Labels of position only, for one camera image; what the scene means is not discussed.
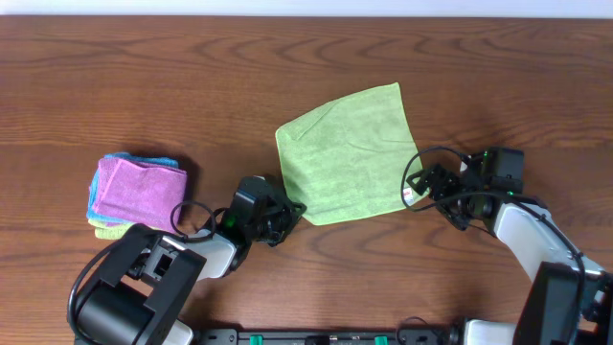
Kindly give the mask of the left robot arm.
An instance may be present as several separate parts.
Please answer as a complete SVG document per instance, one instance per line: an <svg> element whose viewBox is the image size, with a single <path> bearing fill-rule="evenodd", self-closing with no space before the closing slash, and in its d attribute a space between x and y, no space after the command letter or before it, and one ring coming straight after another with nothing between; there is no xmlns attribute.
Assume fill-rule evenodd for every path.
<svg viewBox="0 0 613 345"><path fill-rule="evenodd" d="M67 322L78 344L191 344L179 313L194 285L238 269L253 243L286 240L307 207L262 176L242 178L231 204L209 209L192 235L128 228L79 273Z"/></svg>

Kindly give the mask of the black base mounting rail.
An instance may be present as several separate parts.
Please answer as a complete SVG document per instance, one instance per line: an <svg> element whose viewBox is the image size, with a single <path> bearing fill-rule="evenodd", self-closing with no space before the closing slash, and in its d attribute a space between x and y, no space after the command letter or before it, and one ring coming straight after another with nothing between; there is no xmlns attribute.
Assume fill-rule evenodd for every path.
<svg viewBox="0 0 613 345"><path fill-rule="evenodd" d="M195 345L460 345L457 329L418 325L397 331L240 331L198 332Z"/></svg>

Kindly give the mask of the green microfiber cloth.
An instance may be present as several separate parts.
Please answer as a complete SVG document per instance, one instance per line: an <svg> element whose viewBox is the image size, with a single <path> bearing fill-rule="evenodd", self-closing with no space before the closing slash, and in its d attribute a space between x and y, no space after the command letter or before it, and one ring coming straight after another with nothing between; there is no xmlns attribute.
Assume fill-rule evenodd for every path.
<svg viewBox="0 0 613 345"><path fill-rule="evenodd" d="M325 103L275 133L284 187L314 225L400 211L420 195L400 185L421 161L397 83Z"/></svg>

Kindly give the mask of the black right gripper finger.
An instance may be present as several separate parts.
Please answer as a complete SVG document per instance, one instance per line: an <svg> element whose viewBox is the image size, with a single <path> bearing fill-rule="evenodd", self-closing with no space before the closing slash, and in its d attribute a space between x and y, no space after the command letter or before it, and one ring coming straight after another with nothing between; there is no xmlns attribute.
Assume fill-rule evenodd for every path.
<svg viewBox="0 0 613 345"><path fill-rule="evenodd" d="M453 227L460 231L465 231L472 220L460 200L444 203L438 207L438 211Z"/></svg>
<svg viewBox="0 0 613 345"><path fill-rule="evenodd" d="M405 181L420 196L451 196L460 188L460 177L440 164L412 173Z"/></svg>

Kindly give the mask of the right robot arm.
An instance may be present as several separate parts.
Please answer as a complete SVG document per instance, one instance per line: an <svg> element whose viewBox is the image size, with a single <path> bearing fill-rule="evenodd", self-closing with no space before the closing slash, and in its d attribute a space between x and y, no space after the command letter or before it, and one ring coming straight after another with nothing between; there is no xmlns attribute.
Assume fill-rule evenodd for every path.
<svg viewBox="0 0 613 345"><path fill-rule="evenodd" d="M545 203L524 195L523 151L490 147L458 156L457 172L439 164L404 170L402 203L416 213L416 197L428 196L431 207L460 231L482 222L532 286L517 323L467 319L449 331L445 343L611 343L612 275L561 232Z"/></svg>

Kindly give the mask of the light green folded cloth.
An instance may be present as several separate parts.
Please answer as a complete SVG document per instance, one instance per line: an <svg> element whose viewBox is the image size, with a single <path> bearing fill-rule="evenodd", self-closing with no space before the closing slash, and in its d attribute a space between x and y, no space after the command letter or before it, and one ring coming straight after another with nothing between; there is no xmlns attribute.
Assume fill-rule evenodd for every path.
<svg viewBox="0 0 613 345"><path fill-rule="evenodd" d="M88 220L88 223L94 227L97 239L111 241L120 239L133 225L133 222L129 221L108 221L92 218Z"/></svg>

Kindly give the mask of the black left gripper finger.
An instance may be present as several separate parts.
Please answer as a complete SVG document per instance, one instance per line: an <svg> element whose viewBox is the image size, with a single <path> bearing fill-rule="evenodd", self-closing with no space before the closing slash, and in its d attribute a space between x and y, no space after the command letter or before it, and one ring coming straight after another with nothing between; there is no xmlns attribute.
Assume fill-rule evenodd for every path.
<svg viewBox="0 0 613 345"><path fill-rule="evenodd" d="M290 224L296 225L307 210L305 204L301 202L294 202L291 199L287 200L287 208L290 217Z"/></svg>
<svg viewBox="0 0 613 345"><path fill-rule="evenodd" d="M294 224L273 224L269 227L267 244L270 247L283 243L295 228Z"/></svg>

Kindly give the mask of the purple folded cloth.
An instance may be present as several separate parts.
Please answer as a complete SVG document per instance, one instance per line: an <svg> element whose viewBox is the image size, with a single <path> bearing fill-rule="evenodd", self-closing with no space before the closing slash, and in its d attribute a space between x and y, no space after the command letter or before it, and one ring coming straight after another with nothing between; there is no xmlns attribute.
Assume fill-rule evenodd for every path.
<svg viewBox="0 0 613 345"><path fill-rule="evenodd" d="M184 200L187 173L181 169L102 158L95 212L171 232L178 216L173 208Z"/></svg>

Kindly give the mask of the blue folded cloth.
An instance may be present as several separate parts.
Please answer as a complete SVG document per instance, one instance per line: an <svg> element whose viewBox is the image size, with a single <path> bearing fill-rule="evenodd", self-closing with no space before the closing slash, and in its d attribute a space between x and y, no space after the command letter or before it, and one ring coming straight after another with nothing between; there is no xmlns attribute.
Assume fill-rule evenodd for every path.
<svg viewBox="0 0 613 345"><path fill-rule="evenodd" d="M139 156L131 155L128 152L108 153L104 157L105 158L122 158L122 159L133 161L133 162L151 163L155 165L171 167L174 169L179 168L179 163L176 160L172 158L168 158L168 157L139 157ZM101 169L97 169L92 179L92 182L90 184L89 199L88 199L88 206L87 206L87 213L86 213L87 218L92 219L92 220L106 222L106 223L127 223L127 220L125 219L104 216L94 211L93 205L98 196L98 189L100 185L100 174L101 174Z"/></svg>

